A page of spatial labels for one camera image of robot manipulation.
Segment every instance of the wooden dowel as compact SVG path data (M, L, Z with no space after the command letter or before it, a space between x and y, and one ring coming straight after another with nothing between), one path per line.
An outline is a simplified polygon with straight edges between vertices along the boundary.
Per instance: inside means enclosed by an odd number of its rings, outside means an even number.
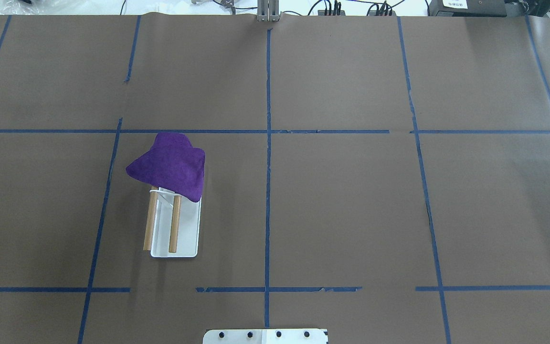
M146 237L144 237L144 251L152 249L152 233L154 232L154 222L157 217L157 198L158 192L150 192L150 204L148 205L148 220L146 221Z
M181 196L173 198L173 215L171 217L171 237L169 238L169 252L177 252L177 232L180 228Z

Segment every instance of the purple towel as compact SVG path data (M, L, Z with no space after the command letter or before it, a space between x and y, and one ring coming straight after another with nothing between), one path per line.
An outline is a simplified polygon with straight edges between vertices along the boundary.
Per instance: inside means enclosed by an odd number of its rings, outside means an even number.
M203 194L205 151L193 148L184 134L158 133L150 150L127 166L127 173L198 202Z

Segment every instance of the black box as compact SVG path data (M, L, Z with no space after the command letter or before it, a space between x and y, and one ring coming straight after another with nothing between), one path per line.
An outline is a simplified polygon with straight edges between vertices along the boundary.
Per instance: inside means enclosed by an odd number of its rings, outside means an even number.
M456 7L463 3L468 9ZM504 0L432 0L430 15L433 17L506 17Z

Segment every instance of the white floor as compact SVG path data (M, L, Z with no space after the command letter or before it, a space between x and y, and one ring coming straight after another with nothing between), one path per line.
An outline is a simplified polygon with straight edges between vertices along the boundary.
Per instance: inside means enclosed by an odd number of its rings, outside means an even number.
M0 14L114 15L120 13L123 2L124 0L33 0L33 5L29 5L21 0L0 0ZM230 14L228 10L211 0L197 2L199 4L195 5L190 0L127 0L122 13L138 15L157 11L166 14ZM281 0L280 10L297 11L306 15L314 2L315 0ZM236 0L235 5L254 7L256 0ZM312 15L316 15L317 9L321 9L322 6L316 6ZM347 15L365 15L369 6L352 0L343 2L343 9ZM395 7L395 11L399 16L425 16L426 5L424 0L405 0Z

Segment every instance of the wooden stick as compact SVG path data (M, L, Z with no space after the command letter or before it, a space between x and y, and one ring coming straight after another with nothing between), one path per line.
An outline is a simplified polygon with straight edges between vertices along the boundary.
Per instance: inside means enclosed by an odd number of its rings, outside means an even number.
M152 233L154 232L154 222L157 217L157 198L158 192L150 192L150 204L148 205L148 220L146 221L146 237L144 237L144 251L152 249Z
M169 238L169 252L177 252L177 232L180 228L181 196L173 198L173 215L171 217L171 237Z

